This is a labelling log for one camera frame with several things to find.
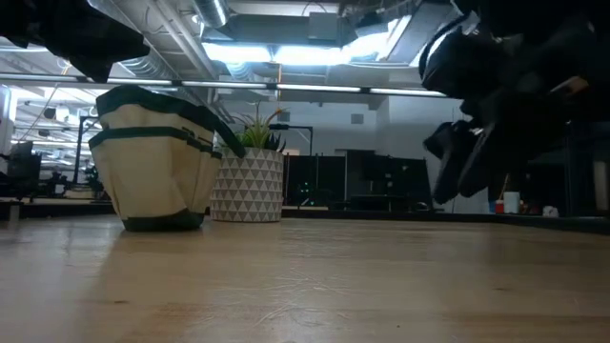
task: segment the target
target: wooden table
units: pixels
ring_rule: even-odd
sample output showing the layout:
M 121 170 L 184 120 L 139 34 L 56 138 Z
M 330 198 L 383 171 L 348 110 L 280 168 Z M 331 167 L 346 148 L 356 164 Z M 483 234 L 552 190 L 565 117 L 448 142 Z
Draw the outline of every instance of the wooden table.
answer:
M 489 224 L 292 220 L 0 229 L 0 341 L 610 341 L 610 237 Z

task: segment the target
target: ceiling light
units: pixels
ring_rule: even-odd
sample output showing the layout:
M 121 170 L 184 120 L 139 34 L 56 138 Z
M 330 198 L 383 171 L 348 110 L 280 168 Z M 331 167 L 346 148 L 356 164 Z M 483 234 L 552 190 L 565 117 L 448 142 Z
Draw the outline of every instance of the ceiling light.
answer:
M 427 90 L 401 90 L 401 89 L 371 89 L 371 94 L 382 94 L 382 95 L 413 95 L 413 96 L 427 96 L 427 97 L 446 97 L 445 94 L 438 91 L 427 91 Z
M 282 85 L 277 84 L 279 90 L 287 91 L 336 91 L 360 92 L 360 87 L 324 86 L 324 85 Z
M 381 49 L 379 51 L 379 55 L 377 56 L 377 59 L 376 59 L 377 61 L 388 58 L 388 56 L 390 55 L 392 50 L 394 50 L 394 47 L 397 45 L 398 39 L 400 39 L 400 37 L 402 36 L 402 33 L 404 33 L 404 31 L 407 30 L 407 25 L 409 25 L 410 21 L 411 21 L 411 15 L 405 15 L 402 18 L 400 18 L 400 20 L 398 20 L 398 22 L 392 21 L 392 22 L 388 23 L 388 29 L 390 27 L 392 27 L 392 30 L 391 30 L 390 35 L 388 36 L 388 40 L 386 42 L 385 47 L 383 47 L 383 49 Z
M 264 47 L 203 43 L 203 48 L 210 59 L 225 63 L 271 61 L 271 55 Z
M 77 143 L 74 143 L 74 142 L 54 142 L 54 141 L 30 141 L 30 142 L 32 142 L 34 145 L 48 146 L 48 147 L 76 148 L 78 145 Z M 19 143 L 19 141 L 11 140 L 10 143 L 17 144 L 17 143 Z
M 432 54 L 435 52 L 435 50 L 438 49 L 438 46 L 440 45 L 440 43 L 442 43 L 442 41 L 445 39 L 445 37 L 447 37 L 447 33 L 441 35 L 437 39 L 437 41 L 432 45 L 432 47 L 430 48 L 430 53 L 428 53 L 428 58 L 430 58 L 430 56 L 432 56 Z M 426 49 L 427 45 L 428 44 L 426 44 L 423 47 L 421 47 L 421 49 L 417 53 L 416 57 L 413 59 L 413 61 L 411 61 L 411 63 L 409 63 L 410 67 L 417 67 L 417 66 L 419 66 L 419 59 L 421 58 L 421 55 L 423 54 L 423 50 Z
M 186 87 L 209 87 L 221 89 L 247 89 L 247 90 L 265 90 L 267 85 L 263 83 L 250 82 L 222 82 L 222 81 L 183 81 L 183 86 Z
M 107 84 L 110 85 L 140 85 L 140 86 L 171 86 L 173 83 L 171 80 L 152 80 L 152 79 L 141 79 L 141 78 L 119 78 L 111 77 L 108 79 Z
M 63 164 L 65 166 L 71 166 L 72 162 L 66 160 L 43 160 L 42 164 Z
M 275 62 L 287 66 L 335 66 L 350 62 L 340 48 L 284 46 L 275 55 Z

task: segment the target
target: white planter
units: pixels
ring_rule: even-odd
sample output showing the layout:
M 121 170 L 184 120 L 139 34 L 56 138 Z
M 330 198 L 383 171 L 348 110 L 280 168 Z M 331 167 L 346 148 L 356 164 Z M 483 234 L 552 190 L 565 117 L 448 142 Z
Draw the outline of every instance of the white planter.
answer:
M 276 222 L 282 215 L 284 156 L 277 151 L 246 148 L 239 158 L 225 154 L 212 191 L 213 220 Z

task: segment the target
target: white wall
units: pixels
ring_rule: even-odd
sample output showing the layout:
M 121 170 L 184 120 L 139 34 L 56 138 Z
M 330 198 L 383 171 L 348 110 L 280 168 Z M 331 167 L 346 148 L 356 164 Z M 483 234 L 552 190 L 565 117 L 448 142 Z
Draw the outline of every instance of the white wall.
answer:
M 463 117 L 460 102 L 453 99 L 389 97 L 377 112 L 376 151 L 400 158 L 426 159 L 430 188 L 435 185 L 440 161 L 423 148 L 427 138 L 443 122 Z M 459 196 L 439 208 L 446 212 L 483 213 L 488 211 L 487 191 L 471 198 Z
M 277 103 L 261 103 L 260 113 L 268 116 L 277 109 Z M 291 114 L 289 125 L 314 127 L 313 153 L 335 155 L 337 150 L 374 150 L 376 139 L 376 111 L 367 105 L 331 104 L 321 107 L 317 103 L 282 102 L 280 108 Z M 253 105 L 245 102 L 226 102 L 225 108 L 232 115 L 254 114 Z M 353 113 L 364 114 L 364 124 L 351 124 Z M 309 132 L 302 130 L 309 138 Z M 309 143 L 295 131 L 282 131 L 287 149 L 299 149 L 301 154 L 309 154 Z
M 431 189 L 436 182 L 440 161 L 423 149 L 422 142 L 439 124 L 462 118 L 459 101 L 439 98 L 389 97 L 378 111 L 369 111 L 367 105 L 331 104 L 320 107 L 317 103 L 284 102 L 279 106 L 291 113 L 290 125 L 314 127 L 314 153 L 334 155 L 337 150 L 375 150 L 401 158 L 425 158 Z M 254 106 L 245 102 L 225 102 L 233 115 L 254 114 Z M 277 103 L 261 103 L 260 112 L 269 115 Z M 363 125 L 351 124 L 351 114 L 364 114 Z M 283 131 L 287 148 L 309 153 L 309 143 L 294 131 Z M 455 202 L 438 206 L 446 212 L 484 213 L 488 211 L 487 191 L 471 198 L 459 196 Z

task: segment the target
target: tool bag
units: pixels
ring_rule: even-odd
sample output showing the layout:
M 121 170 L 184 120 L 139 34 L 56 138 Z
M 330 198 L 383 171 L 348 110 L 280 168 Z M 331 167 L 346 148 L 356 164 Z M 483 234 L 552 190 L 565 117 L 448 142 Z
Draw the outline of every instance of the tool bag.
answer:
M 173 127 L 190 132 L 210 145 L 218 117 L 208 108 L 144 90 L 118 86 L 96 99 L 102 127 L 108 129 Z
M 189 209 L 198 181 L 202 145 L 175 128 L 125 128 L 89 142 L 95 165 L 128 231 L 196 229 Z
M 222 153 L 220 152 L 202 152 L 197 189 L 193 200 L 193 212 L 202 218 L 206 209 L 210 206 L 210 197 L 212 196 L 212 189 L 214 188 L 214 183 L 218 176 L 221 160 Z

